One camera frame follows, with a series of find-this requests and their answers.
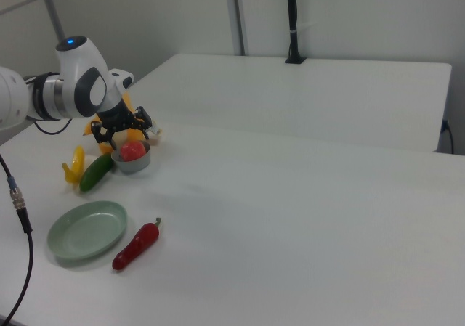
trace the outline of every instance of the red chili pepper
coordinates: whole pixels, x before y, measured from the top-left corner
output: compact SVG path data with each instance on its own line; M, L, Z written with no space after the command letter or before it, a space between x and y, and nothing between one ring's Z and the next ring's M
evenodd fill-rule
M136 233L131 242L113 259L112 267L122 270L127 267L138 255L147 250L160 235L161 219L156 223L146 223Z

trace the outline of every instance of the white wall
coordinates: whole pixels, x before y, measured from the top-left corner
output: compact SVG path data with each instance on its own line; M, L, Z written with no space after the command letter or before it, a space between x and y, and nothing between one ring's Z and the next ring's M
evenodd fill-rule
M53 2L66 36L90 37L111 68L136 79L178 52L240 54L234 0ZM285 57L286 0L239 0L239 7L246 54ZM465 0L298 0L298 7L308 57L450 63L445 117L456 152L465 154ZM0 65L24 75L58 70L46 10L44 0L0 0ZM440 150L449 150L447 135Z
M136 80L176 53L238 54L232 0L53 0L66 36L85 35Z
M59 70L56 44L44 0L0 0L0 66L22 76ZM0 131L0 144L27 125Z
M240 0L246 53L286 57L287 0ZM297 0L299 48L316 58L447 62L446 118L465 154L465 0ZM440 150L449 150L443 136Z

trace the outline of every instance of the toy vegetable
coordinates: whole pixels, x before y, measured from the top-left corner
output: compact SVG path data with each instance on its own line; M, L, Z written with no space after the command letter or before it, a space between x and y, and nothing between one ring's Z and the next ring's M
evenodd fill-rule
M161 219L157 218L156 223L144 224L131 242L116 255L112 263L113 269L122 270L126 268L138 255L147 250L160 235L160 223Z
M84 172L84 156L84 149L79 145L74 150L71 167L66 163L62 164L67 183L79 183L81 181L82 173Z
M119 154L124 161L133 161L145 155L145 147L141 141L131 141L123 144Z
M110 153L105 153L94 160L92 164L85 170L84 175L81 177L79 189L82 192L91 190L103 176L113 167L113 159Z

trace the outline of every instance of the cable connector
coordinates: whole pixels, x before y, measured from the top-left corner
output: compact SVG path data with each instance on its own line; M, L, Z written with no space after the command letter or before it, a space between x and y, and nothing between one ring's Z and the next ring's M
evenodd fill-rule
M9 196L13 200L13 206L15 207L16 210L20 210L21 208L26 207L23 194L18 187L15 187L9 190Z
M13 176L8 177L7 181L9 184L9 196L13 200L13 206L16 209L17 216L20 218L23 231L24 233L30 233L32 232L32 226L29 222L28 210L26 209L26 202L24 201L23 194Z

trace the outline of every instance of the yellow banana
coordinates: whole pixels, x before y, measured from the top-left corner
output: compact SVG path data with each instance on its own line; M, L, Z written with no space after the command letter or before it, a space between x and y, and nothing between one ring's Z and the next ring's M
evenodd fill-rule
M74 150L71 168L66 163L62 164L67 183L79 183L81 181L82 174L84 173L84 157L84 149L79 145Z

